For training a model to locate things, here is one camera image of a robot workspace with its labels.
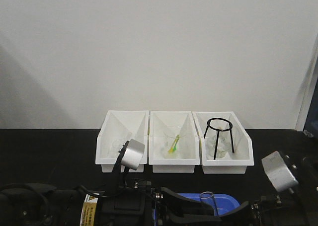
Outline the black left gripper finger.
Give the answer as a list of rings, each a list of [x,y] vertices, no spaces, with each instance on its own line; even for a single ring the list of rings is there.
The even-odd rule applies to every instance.
[[[189,215],[177,216],[163,206],[165,226],[247,226],[249,225],[249,203],[244,202],[233,210],[219,216]]]
[[[181,196],[167,187],[160,187],[160,194],[163,196],[162,204],[177,216],[205,215],[200,201]]]

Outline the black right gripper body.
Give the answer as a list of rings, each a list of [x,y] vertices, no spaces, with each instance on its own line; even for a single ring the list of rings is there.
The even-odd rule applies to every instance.
[[[316,157],[289,159],[299,184],[275,194],[261,196],[251,208],[257,226],[316,226],[318,224],[318,172]]]

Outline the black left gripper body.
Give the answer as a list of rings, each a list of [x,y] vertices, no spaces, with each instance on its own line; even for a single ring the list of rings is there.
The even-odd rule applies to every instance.
[[[128,186],[120,179],[111,179],[104,186],[98,203],[99,226],[154,226],[155,209],[161,203],[161,193],[151,182],[136,179]]]

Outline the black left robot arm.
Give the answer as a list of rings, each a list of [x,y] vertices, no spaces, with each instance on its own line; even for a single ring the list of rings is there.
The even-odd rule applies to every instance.
[[[8,184],[0,189],[3,226],[250,226],[248,203],[225,214],[216,203],[195,201],[136,180],[114,192],[83,186]]]

